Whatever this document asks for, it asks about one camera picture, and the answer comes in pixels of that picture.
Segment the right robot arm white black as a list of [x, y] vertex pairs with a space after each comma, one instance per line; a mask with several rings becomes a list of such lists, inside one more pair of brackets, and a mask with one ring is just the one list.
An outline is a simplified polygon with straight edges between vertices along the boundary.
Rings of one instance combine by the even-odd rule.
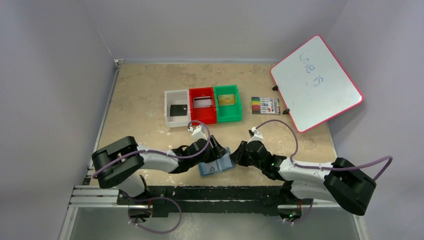
[[230, 159], [243, 167], [256, 167], [271, 180], [283, 181], [283, 189], [297, 199], [317, 199], [337, 203], [351, 214], [363, 216], [377, 186], [345, 158], [334, 162], [311, 163], [301, 168], [301, 161], [270, 153], [260, 141], [242, 141]]

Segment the blue card holder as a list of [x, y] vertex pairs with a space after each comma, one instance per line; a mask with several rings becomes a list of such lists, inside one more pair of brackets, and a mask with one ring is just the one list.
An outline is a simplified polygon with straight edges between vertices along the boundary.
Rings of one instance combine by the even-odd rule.
[[200, 175], [202, 177], [207, 177], [207, 176], [222, 173], [226, 170], [235, 168], [236, 163], [230, 158], [230, 154], [231, 154], [230, 148], [227, 147], [226, 151], [227, 153], [223, 157], [215, 161], [212, 161], [209, 163], [204, 163], [204, 162], [199, 163], [198, 167], [199, 167]]

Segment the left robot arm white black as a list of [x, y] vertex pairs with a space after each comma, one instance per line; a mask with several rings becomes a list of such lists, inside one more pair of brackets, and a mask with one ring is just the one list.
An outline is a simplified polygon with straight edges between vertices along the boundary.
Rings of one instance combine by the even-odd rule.
[[148, 149], [138, 145], [133, 136], [127, 136], [91, 155], [95, 169], [92, 178], [102, 189], [116, 187], [127, 196], [137, 198], [148, 190], [145, 179], [136, 173], [139, 169], [180, 174], [199, 163], [218, 160], [227, 153], [214, 136], [169, 151]]

